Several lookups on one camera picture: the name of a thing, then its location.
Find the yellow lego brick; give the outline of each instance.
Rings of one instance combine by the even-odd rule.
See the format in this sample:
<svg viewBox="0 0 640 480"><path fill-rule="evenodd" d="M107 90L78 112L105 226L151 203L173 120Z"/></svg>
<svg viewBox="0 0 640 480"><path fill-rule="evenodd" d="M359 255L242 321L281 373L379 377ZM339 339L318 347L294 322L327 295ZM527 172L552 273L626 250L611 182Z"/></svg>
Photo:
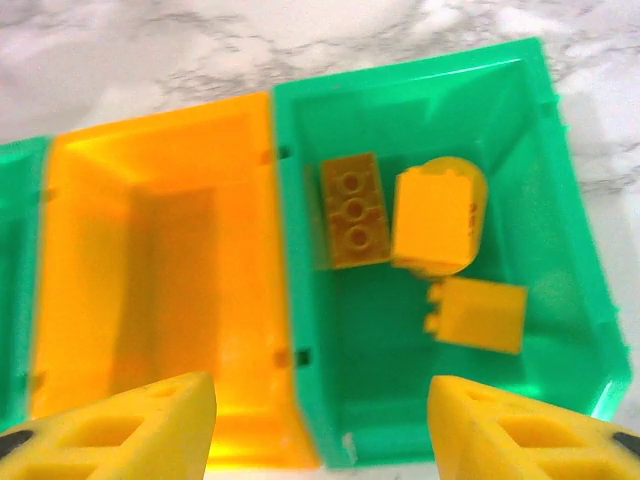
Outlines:
<svg viewBox="0 0 640 480"><path fill-rule="evenodd" d="M527 289L515 285L447 277L431 285L427 300L436 312L425 330L436 340L505 353L520 353Z"/></svg>
<svg viewBox="0 0 640 480"><path fill-rule="evenodd" d="M478 254L487 181L471 162L441 157L398 175L393 264L426 276L457 273Z"/></svg>
<svg viewBox="0 0 640 480"><path fill-rule="evenodd" d="M333 268L389 261L389 224L375 155L323 162L322 186Z"/></svg>

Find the white marble surface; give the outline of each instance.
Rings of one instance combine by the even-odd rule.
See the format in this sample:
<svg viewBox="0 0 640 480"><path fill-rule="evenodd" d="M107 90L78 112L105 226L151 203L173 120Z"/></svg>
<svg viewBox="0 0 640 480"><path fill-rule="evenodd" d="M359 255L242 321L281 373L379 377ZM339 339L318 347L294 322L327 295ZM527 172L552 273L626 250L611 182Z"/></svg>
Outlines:
<svg viewBox="0 0 640 480"><path fill-rule="evenodd" d="M546 41L587 210L638 368L638 2L5 1L0 3L0 143L530 35ZM616 420L640 431L637 385ZM433 466L413 466L331 476L424 479L437 473Z"/></svg>

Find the plastic storage bin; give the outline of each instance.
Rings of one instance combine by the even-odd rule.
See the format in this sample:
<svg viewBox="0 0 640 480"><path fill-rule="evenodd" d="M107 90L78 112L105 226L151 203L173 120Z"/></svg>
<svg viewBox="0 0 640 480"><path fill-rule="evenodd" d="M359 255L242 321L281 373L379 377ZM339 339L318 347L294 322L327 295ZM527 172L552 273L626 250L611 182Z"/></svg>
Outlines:
<svg viewBox="0 0 640 480"><path fill-rule="evenodd" d="M23 422L45 137L0 146L0 432Z"/></svg>
<svg viewBox="0 0 640 480"><path fill-rule="evenodd" d="M457 375L612 416L630 365L536 39L275 88L300 405L329 467L433 458L425 398ZM332 270L319 165L373 151L396 175L459 156L487 176L480 251L463 276L528 287L521 355L423 333L429 284L390 264Z"/></svg>
<svg viewBox="0 0 640 480"><path fill-rule="evenodd" d="M63 135L32 413L214 376L210 467L311 467L293 394L269 97Z"/></svg>

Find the green plastic bin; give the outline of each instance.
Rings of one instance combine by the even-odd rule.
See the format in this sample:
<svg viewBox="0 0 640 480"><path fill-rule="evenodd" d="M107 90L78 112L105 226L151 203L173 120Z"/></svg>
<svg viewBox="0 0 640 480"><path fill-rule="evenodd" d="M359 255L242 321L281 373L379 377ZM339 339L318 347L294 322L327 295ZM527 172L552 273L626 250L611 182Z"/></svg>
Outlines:
<svg viewBox="0 0 640 480"><path fill-rule="evenodd" d="M0 432L27 415L42 169L49 139L0 145Z"/></svg>
<svg viewBox="0 0 640 480"><path fill-rule="evenodd" d="M537 39L275 88L297 395L329 467L432 460L434 375L612 417L631 369L557 102ZM368 151L391 218L408 167L454 155L483 170L482 243L462 275L528 287L521 355L434 342L428 282L407 270L329 267L319 165Z"/></svg>

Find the orange plastic bin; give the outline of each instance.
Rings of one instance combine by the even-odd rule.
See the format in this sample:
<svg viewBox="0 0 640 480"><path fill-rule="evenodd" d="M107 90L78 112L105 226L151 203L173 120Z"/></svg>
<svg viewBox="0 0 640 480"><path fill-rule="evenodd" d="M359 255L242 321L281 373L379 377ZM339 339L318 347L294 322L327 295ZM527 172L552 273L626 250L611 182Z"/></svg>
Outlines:
<svg viewBox="0 0 640 480"><path fill-rule="evenodd" d="M319 464L293 393L267 94L58 137L32 414L207 370L210 467Z"/></svg>

